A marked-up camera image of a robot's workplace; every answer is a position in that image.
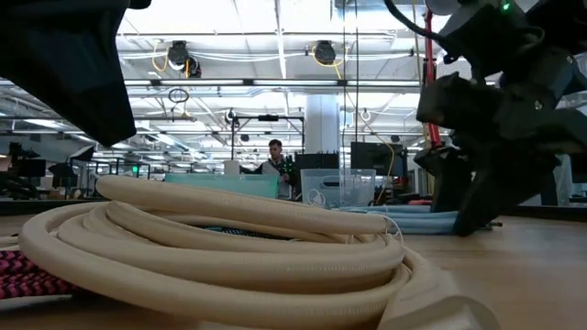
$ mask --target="man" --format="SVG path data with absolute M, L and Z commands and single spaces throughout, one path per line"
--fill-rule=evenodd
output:
M 282 142 L 278 139 L 271 140 L 269 142 L 269 153 L 271 157 L 263 162 L 256 170 L 250 171 L 249 173 L 279 175 L 277 198 L 283 200 L 291 199 L 290 185 L 294 185 L 294 181 L 283 170 L 285 159 L 282 155 Z

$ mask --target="wooden table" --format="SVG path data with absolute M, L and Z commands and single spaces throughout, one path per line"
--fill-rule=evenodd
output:
M 0 218 L 0 235 L 21 219 Z M 585 329 L 587 225 L 503 217 L 504 227 L 460 238 L 407 236 L 405 244 L 487 292 L 503 329 Z M 0 301 L 0 329 L 234 330 L 107 299 Z

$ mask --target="clear plastic bin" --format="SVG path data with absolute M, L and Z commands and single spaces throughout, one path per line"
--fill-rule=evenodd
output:
M 375 194 L 375 170 L 301 170 L 302 200 L 328 209 L 368 206 Z
M 233 193 L 277 198 L 277 175 L 250 174 L 198 174 L 198 173 L 166 173 L 165 181 L 181 183 L 198 188 L 218 189 Z

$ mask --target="desk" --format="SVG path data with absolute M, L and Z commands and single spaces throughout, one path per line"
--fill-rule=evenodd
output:
M 25 217 L 0 218 L 0 235 Z M 587 224 L 502 217 L 504 227 L 468 238 L 407 236 L 406 245 L 483 286 L 503 329 L 585 328 Z M 0 329 L 235 330 L 198 324 L 104 298 L 0 301 Z

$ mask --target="beige cable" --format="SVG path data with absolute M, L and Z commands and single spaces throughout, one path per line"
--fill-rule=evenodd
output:
M 439 324 L 476 319 L 482 327 L 471 329 L 499 328 L 490 310 L 385 234 L 387 221 L 379 214 L 126 177 L 106 176 L 96 187 L 113 202 L 39 214 L 18 238 L 33 262 L 89 291 L 254 328 L 419 328 L 437 314 L 444 317 Z M 296 240 L 231 236 L 192 225 Z M 54 229 L 57 236 L 50 234 Z M 340 243 L 347 236 L 356 239 Z

